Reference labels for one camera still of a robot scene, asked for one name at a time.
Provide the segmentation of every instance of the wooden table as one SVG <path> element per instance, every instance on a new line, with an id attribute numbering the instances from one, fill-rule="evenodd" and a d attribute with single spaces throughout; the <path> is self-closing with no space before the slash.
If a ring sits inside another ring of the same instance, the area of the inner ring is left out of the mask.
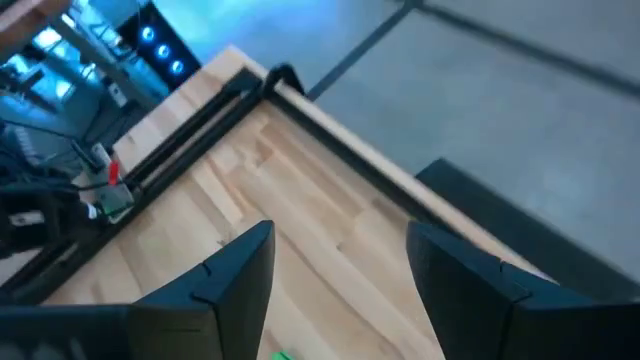
<path id="1" fill-rule="evenodd" d="M 131 169 L 242 67 L 219 55 L 134 127 L 115 149 Z M 286 86 L 287 100 L 476 245 L 526 261 Z M 49 298 L 132 302 L 268 218 L 275 278 L 259 358 L 442 359 L 405 254 L 409 216 L 280 110 L 262 103 Z"/>
<path id="2" fill-rule="evenodd" d="M 71 0 L 18 0 L 9 6 L 0 13 L 0 57 L 9 58 L 70 6 Z"/>

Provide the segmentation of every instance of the black bracket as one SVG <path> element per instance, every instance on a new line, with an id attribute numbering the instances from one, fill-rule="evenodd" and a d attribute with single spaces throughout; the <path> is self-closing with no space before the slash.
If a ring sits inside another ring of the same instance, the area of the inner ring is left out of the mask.
<path id="1" fill-rule="evenodd" d="M 302 83 L 300 83 L 300 78 L 298 78 L 293 66 L 291 66 L 291 64 L 284 63 L 272 68 L 267 74 L 267 77 L 262 84 L 262 97 L 267 98 L 273 94 L 273 91 L 280 80 L 300 93 L 300 95 L 305 95 Z"/>

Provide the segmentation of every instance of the blue led light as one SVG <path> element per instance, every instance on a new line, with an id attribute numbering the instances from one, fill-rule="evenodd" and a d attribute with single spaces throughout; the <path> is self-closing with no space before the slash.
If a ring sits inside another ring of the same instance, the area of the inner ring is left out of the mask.
<path id="1" fill-rule="evenodd" d="M 180 75 L 184 71 L 184 64 L 180 60 L 176 60 L 171 63 L 171 72 L 174 75 Z"/>
<path id="2" fill-rule="evenodd" d="M 165 44 L 158 46 L 156 49 L 156 56 L 159 59 L 166 59 L 169 55 L 171 55 L 171 49 Z"/>
<path id="3" fill-rule="evenodd" d="M 152 42 L 156 38 L 156 32 L 150 26 L 145 26 L 140 31 L 140 36 L 144 42 Z"/>

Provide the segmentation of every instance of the black panel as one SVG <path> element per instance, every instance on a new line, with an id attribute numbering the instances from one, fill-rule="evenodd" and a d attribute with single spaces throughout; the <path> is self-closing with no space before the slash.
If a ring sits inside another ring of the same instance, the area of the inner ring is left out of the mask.
<path id="1" fill-rule="evenodd" d="M 173 307 L 191 307 L 194 304 L 208 308 L 208 305 L 193 299 L 193 290 L 209 279 L 209 271 L 203 264 L 180 275 L 179 278 L 138 300 L 137 304 Z"/>
<path id="2" fill-rule="evenodd" d="M 409 224 L 407 254 L 445 357 L 498 359 L 511 303 L 526 290 L 502 280 L 499 259 L 433 226 Z"/>
<path id="3" fill-rule="evenodd" d="M 142 40 L 142 31 L 145 27 L 149 27 L 154 33 L 153 40 L 148 42 Z M 118 33 L 172 90 L 180 86 L 201 67 L 198 59 L 158 11 L 153 1 L 149 1 L 140 9 L 139 17 L 136 14 L 120 26 Z M 158 47 L 163 44 L 170 49 L 170 54 L 166 59 L 156 56 L 155 53 Z M 171 72 L 171 64 L 176 60 L 182 61 L 184 65 L 181 74 Z"/>
<path id="4" fill-rule="evenodd" d="M 600 300 L 629 300 L 640 296 L 640 287 L 627 276 L 447 160 L 435 161 L 417 178 L 562 285 Z"/>
<path id="5" fill-rule="evenodd" d="M 262 221 L 204 262 L 217 286 L 198 286 L 193 296 L 215 308 L 225 359 L 258 355 L 271 294 L 273 237 L 273 222 Z"/>

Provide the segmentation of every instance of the gray floor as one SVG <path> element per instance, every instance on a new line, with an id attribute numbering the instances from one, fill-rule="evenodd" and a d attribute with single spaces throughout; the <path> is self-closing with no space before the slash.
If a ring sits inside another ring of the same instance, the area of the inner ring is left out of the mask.
<path id="1" fill-rule="evenodd" d="M 185 1 L 157 4 L 202 61 L 235 43 L 267 66 L 290 61 L 307 88 L 399 6 Z M 435 3 L 640 79 L 631 0 Z M 637 100 L 413 12 L 317 102 L 410 173 L 447 157 L 640 280 Z"/>

